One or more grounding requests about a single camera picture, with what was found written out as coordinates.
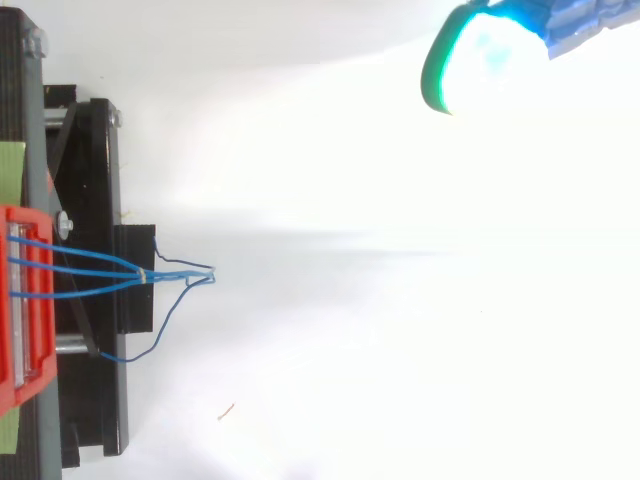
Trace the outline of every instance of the wire bundle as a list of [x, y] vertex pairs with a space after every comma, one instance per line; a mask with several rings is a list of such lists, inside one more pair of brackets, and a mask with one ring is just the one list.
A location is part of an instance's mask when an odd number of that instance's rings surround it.
[[88, 250], [80, 250], [75, 248], [49, 245], [47, 243], [37, 242], [35, 240], [28, 240], [25, 238], [14, 237], [14, 236], [8, 236], [7, 238], [10, 242], [16, 242], [21, 245], [42, 248], [45, 250], [52, 250], [58, 253], [88, 257], [96, 260], [111, 262], [131, 271], [131, 273], [126, 273], [126, 272], [115, 272], [115, 271], [106, 271], [106, 270], [86, 270], [86, 269], [78, 269], [78, 268], [68, 268], [68, 267], [60, 267], [57, 265], [48, 265], [46, 263], [32, 262], [32, 261], [24, 260], [21, 258], [9, 257], [8, 260], [10, 263], [15, 263], [17, 265], [21, 265], [25, 267], [53, 270], [54, 272], [66, 273], [70, 275], [85, 275], [85, 276], [92, 276], [92, 277], [109, 278], [114, 280], [123, 280], [119, 283], [116, 283], [115, 285], [109, 285], [106, 287], [96, 288], [92, 290], [83, 290], [79, 292], [62, 292], [62, 293], [10, 292], [10, 295], [12, 297], [35, 298], [35, 299], [53, 298], [56, 300], [61, 300], [61, 299], [69, 299], [69, 298], [87, 297], [92, 295], [100, 295], [103, 293], [111, 293], [118, 290], [130, 288], [136, 285], [144, 285], [148, 283], [175, 282], [175, 281], [181, 281], [181, 280], [185, 282], [186, 288], [182, 291], [182, 293], [180, 294], [176, 302], [169, 309], [169, 313], [167, 314], [162, 326], [160, 327], [160, 330], [158, 332], [158, 335], [156, 336], [156, 340], [153, 343], [153, 345], [149, 349], [142, 352], [141, 354], [136, 355], [135, 357], [130, 359], [119, 358], [105, 352], [100, 352], [100, 355], [102, 357], [112, 360], [114, 362], [120, 362], [120, 363], [135, 362], [136, 360], [139, 360], [145, 355], [151, 353], [158, 346], [158, 343], [160, 342], [160, 338], [162, 337], [162, 334], [167, 324], [169, 323], [169, 318], [171, 318], [171, 314], [178, 307], [178, 305], [180, 304], [182, 299], [185, 297], [187, 292], [192, 288], [195, 288], [201, 285], [212, 284], [212, 283], [215, 283], [216, 281], [213, 275], [213, 267], [209, 265], [202, 265], [199, 263], [188, 262], [185, 260], [169, 259], [161, 255], [160, 252], [158, 251], [155, 238], [154, 238], [154, 249], [155, 249], [156, 255], [158, 255], [158, 257], [164, 260], [165, 262], [179, 263], [182, 265], [188, 265], [195, 268], [205, 269], [206, 271], [202, 272], [197, 270], [180, 270], [180, 271], [174, 271], [174, 272], [155, 272], [153, 270], [146, 270], [144, 268], [138, 267], [137, 265], [134, 265], [131, 262], [128, 262], [122, 258], [118, 258], [113, 255], [91, 252]]

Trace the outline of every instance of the white background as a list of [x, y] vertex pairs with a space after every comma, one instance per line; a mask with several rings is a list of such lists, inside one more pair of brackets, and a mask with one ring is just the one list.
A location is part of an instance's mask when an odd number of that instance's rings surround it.
[[124, 221], [217, 267], [65, 478], [638, 478], [637, 27], [461, 120], [418, 87], [450, 1], [9, 3], [123, 111]]

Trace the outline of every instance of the bolt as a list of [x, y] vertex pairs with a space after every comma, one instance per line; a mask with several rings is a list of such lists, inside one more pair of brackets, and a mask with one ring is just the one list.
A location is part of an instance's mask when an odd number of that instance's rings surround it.
[[70, 220], [64, 210], [58, 214], [58, 235], [62, 240], [69, 238], [69, 232], [73, 231], [73, 220]]
[[122, 112], [120, 110], [109, 111], [109, 124], [114, 128], [122, 127]]
[[27, 56], [41, 60], [49, 54], [49, 39], [47, 33], [41, 28], [32, 28], [27, 31], [24, 39], [24, 51]]

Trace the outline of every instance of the black metal bracket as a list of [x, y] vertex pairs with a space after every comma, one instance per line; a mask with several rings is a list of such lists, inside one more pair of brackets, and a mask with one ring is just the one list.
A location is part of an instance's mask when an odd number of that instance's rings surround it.
[[[60, 205], [74, 222], [68, 238], [58, 239], [65, 246], [120, 256], [153, 269], [155, 226], [120, 224], [114, 106], [105, 99], [77, 102], [73, 86], [45, 86], [44, 97], [46, 105], [66, 109], [62, 120], [46, 130], [53, 181], [50, 204]], [[56, 255], [54, 261], [73, 268], [114, 268], [73, 255]], [[105, 286], [108, 280], [56, 274], [55, 281], [56, 290], [73, 291]], [[58, 355], [65, 468], [78, 466], [79, 447], [102, 445], [105, 456], [120, 455], [127, 447], [126, 366], [97, 353], [126, 357], [124, 335], [153, 329], [153, 285], [77, 300], [56, 304], [57, 333], [82, 333], [89, 350], [89, 355]]]

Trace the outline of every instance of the black frame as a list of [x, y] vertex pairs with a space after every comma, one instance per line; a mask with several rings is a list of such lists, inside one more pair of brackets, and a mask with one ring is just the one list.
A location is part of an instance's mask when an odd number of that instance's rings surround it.
[[[19, 9], [0, 8], [0, 141], [27, 145], [23, 205], [63, 210], [75, 228], [65, 246], [108, 253], [153, 269], [155, 226], [121, 225], [115, 108], [106, 99], [77, 102], [75, 86], [43, 86], [41, 60], [26, 55], [24, 35], [35, 25]], [[65, 108], [58, 128], [47, 128], [45, 105]], [[53, 188], [48, 188], [50, 175]], [[86, 259], [54, 256], [83, 268]], [[55, 289], [91, 288], [90, 277], [55, 275]], [[129, 443], [125, 334], [153, 329], [153, 285], [56, 302], [56, 333], [81, 334], [87, 353], [58, 355], [58, 377], [21, 407], [18, 451], [0, 456], [2, 480], [60, 480], [79, 465], [79, 447], [102, 445], [120, 455]]]

